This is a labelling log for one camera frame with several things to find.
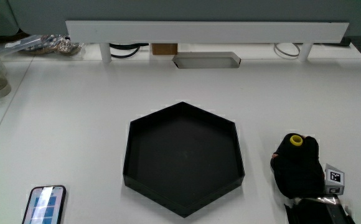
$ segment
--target cable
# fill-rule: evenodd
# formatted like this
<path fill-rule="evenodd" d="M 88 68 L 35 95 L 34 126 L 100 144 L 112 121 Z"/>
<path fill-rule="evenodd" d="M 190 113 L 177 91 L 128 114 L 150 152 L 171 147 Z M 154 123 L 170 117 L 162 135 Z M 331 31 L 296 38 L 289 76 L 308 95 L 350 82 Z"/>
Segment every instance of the cable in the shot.
<path fill-rule="evenodd" d="M 135 49 L 134 52 L 128 54 L 128 55 L 113 55 L 111 54 L 112 57 L 114 58 L 120 58 L 120 59 L 126 59 L 126 58 L 129 58 L 129 57 L 132 57 L 134 56 L 141 47 L 143 46 L 148 46 L 149 44 L 126 44 L 126 45 L 119 45 L 119 44 L 110 44 L 110 47 L 111 48 L 114 48 L 114 49 L 117 49 L 117 50 L 133 50 Z"/>
<path fill-rule="evenodd" d="M 294 46 L 297 48 L 298 50 L 298 54 L 295 54 L 295 55 L 292 55 L 292 54 L 287 54 L 286 52 L 283 52 L 282 50 L 280 50 L 278 48 L 278 44 L 274 44 L 274 51 L 278 50 L 280 53 L 284 54 L 284 55 L 287 55 L 287 56 L 290 56 L 290 57 L 298 57 L 299 53 L 301 52 L 301 50 L 299 49 L 298 45 L 297 44 L 294 44 Z"/>

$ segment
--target black hexagonal tray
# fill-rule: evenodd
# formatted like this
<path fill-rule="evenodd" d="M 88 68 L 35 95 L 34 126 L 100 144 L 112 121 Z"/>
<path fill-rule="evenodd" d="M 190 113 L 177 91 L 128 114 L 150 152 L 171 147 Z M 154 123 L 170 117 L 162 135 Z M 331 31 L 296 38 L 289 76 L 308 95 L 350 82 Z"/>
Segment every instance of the black hexagonal tray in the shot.
<path fill-rule="evenodd" d="M 136 119 L 123 175 L 126 186 L 187 217 L 241 186 L 235 123 L 184 102 Z"/>

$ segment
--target smartphone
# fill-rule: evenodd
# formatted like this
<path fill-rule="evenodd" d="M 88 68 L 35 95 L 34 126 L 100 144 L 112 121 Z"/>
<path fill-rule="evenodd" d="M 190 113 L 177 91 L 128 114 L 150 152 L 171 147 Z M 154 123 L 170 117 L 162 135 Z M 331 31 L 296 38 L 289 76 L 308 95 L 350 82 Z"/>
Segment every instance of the smartphone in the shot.
<path fill-rule="evenodd" d="M 62 185 L 34 187 L 22 224 L 60 224 L 65 196 Z"/>

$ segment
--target white tabletop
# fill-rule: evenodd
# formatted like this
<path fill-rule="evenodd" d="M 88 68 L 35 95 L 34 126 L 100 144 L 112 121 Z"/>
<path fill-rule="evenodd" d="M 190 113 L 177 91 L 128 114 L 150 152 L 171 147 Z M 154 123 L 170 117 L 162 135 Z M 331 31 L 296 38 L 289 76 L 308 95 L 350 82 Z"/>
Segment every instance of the white tabletop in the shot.
<path fill-rule="evenodd" d="M 63 223 L 287 223 L 270 158 L 291 132 L 314 136 L 322 166 L 346 173 L 340 199 L 361 223 L 361 55 L 315 45 L 303 63 L 279 58 L 273 45 L 243 47 L 230 45 L 243 50 L 238 69 L 179 70 L 146 52 L 104 65 L 96 45 L 80 60 L 3 58 L 23 60 L 5 65 L 9 76 L 16 66 L 25 75 L 0 124 L 0 223 L 21 223 L 27 194 L 49 184 L 68 190 Z M 179 101 L 236 122 L 246 174 L 242 187 L 187 218 L 122 176 L 129 122 Z"/>

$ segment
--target yellow cap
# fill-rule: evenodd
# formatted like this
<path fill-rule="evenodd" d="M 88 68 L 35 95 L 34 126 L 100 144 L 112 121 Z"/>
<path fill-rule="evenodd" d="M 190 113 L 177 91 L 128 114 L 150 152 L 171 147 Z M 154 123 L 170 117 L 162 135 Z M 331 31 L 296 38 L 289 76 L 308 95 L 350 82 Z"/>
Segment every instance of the yellow cap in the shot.
<path fill-rule="evenodd" d="M 293 144 L 295 146 L 301 146 L 302 145 L 302 138 L 295 134 L 295 135 L 291 136 L 290 142 L 291 142 L 291 144 Z"/>

